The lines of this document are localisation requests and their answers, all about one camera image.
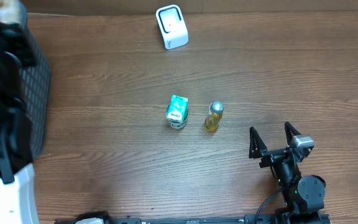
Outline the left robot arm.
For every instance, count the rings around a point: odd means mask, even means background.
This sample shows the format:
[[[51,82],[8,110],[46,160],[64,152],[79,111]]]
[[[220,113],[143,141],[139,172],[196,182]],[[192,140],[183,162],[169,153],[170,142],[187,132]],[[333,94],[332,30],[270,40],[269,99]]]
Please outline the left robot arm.
[[[0,223],[38,223],[34,160],[42,153],[50,65],[20,1],[0,1]]]

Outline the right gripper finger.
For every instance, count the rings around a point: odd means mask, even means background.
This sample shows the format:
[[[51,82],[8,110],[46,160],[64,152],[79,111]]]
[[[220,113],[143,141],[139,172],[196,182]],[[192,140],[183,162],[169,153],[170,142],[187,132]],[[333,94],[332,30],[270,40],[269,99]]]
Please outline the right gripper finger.
[[[258,159],[268,151],[263,140],[260,138],[257,130],[252,126],[250,129],[250,147],[249,147],[249,158]]]
[[[301,135],[299,131],[297,131],[289,121],[287,121],[285,124],[285,134],[287,138],[287,144],[289,146],[298,146],[299,145],[299,139],[298,136]]]

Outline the brown Pantree snack pouch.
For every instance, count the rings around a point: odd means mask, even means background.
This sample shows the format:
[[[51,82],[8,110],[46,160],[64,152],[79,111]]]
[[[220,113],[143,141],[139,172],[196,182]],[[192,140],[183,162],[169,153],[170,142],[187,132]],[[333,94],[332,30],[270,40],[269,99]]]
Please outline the brown Pantree snack pouch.
[[[20,0],[0,0],[0,23],[3,24],[21,23]]]

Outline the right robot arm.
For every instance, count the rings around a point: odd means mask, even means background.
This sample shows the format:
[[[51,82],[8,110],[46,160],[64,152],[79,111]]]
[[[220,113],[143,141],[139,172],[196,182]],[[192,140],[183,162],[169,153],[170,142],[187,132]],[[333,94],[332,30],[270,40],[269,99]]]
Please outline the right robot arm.
[[[249,132],[249,158],[260,159],[259,166],[270,169],[279,189],[260,205],[255,215],[246,215],[245,220],[251,223],[330,223],[329,216],[320,213],[324,208],[325,180],[318,175],[303,177],[298,167],[314,148],[312,137],[301,134],[286,122],[287,146],[270,151],[254,127]],[[262,216],[263,208],[278,194],[282,194],[285,206],[272,215]]]

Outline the green lidded jar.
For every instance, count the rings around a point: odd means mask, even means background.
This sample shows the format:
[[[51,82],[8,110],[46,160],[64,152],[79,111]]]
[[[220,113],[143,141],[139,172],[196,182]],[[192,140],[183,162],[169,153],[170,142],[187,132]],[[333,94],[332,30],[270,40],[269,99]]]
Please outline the green lidded jar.
[[[171,128],[184,128],[188,119],[188,98],[172,95],[165,118]]]

